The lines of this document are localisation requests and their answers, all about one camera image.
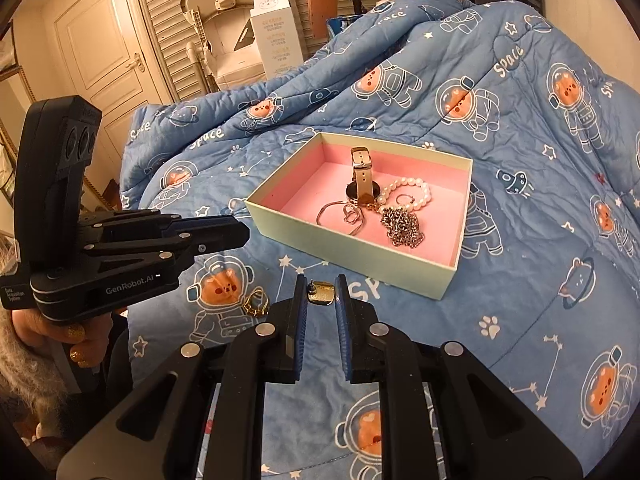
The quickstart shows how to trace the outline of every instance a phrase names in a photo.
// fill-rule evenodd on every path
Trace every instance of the blanket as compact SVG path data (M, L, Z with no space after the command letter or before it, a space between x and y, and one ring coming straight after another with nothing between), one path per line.
M284 76L140 108L123 207L232 214L251 238L130 308L135 383L185 341L225 344L257 324L241 308L254 290L273 303L298 274L343 272L353 297L412 339L463 342L587 473L638 404L638 130L638 94L517 2L391 0ZM474 160L462 258L441 301L257 231L244 200L320 131ZM376 388L344 381L332 308L310 308L306 333L300 382L267 388L262 474L379 479Z

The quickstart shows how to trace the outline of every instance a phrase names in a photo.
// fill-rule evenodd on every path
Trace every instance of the cardboard box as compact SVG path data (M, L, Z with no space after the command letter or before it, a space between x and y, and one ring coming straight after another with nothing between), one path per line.
M267 78L304 61L289 0L254 0L251 24Z
M381 187L398 177L421 178L431 187L432 200L416 212L423 242L415 249L393 247L380 215L366 210L366 224L354 237L342 218L342 207L328 208L316 225L316 215L328 203L346 200L351 181L351 148L366 146L373 179ZM449 153L386 140L320 133L267 178L245 201L261 234L354 270L381 282L440 300L460 257L465 231L473 161ZM415 186L392 192L419 195Z

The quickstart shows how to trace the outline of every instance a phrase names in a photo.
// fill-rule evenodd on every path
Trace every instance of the white door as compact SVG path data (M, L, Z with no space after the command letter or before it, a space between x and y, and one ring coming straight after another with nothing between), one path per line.
M127 0L75 0L55 20L54 31L76 93L102 110L94 163L87 171L102 191L104 180L119 182L134 111L145 104L161 103L158 90ZM98 168L108 175L94 176Z

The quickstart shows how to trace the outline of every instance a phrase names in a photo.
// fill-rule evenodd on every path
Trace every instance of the pearl bracelet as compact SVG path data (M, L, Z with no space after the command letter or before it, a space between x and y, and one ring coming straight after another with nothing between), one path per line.
M431 201L431 189L429 188L429 184L427 184L421 178L407 178L404 176L402 178L396 178L388 187L385 187L382 190L380 190L380 196L378 197L377 202L378 202L378 205L381 206L380 207L381 212L384 209L382 206L386 204L386 201L389 198L389 194L401 186L419 187L424 193L424 196L420 200L409 202L408 204L401 205L396 209L405 209L407 211L418 211L421 207L426 206Z

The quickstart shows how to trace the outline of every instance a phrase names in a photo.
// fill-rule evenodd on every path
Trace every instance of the hand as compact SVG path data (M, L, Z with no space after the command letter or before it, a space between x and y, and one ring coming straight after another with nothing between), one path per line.
M43 348L47 337L72 344L69 355L81 368L91 368L102 362L113 326L111 314L93 317L81 324L56 326L37 308L12 311L12 321L18 338L31 348Z

